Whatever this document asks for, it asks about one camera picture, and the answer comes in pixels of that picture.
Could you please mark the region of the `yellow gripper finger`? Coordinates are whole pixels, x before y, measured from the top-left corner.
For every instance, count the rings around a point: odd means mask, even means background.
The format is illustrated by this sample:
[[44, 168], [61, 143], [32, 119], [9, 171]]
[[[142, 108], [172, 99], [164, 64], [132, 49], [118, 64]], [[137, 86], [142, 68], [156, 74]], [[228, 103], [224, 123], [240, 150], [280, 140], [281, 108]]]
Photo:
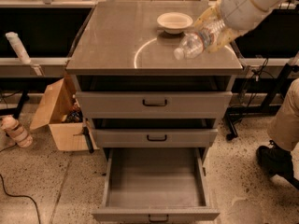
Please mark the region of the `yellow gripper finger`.
[[219, 21], [221, 19], [220, 4], [221, 0], [207, 8], [194, 22], [193, 28], [196, 30], [201, 30], [209, 24]]
[[222, 49], [238, 37], [244, 35], [246, 33], [245, 30], [234, 30], [231, 28], [225, 28], [223, 31], [220, 32], [216, 41], [207, 47], [207, 52], [215, 52], [219, 49]]

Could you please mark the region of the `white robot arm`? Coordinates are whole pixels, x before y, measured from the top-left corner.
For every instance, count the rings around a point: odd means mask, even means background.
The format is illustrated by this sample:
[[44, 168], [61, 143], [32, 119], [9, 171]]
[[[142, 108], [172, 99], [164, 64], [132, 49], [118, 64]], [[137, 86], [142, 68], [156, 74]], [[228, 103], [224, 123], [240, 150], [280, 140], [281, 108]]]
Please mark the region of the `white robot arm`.
[[287, 0], [218, 0], [194, 23], [203, 50], [221, 49], [255, 29], [279, 4]]

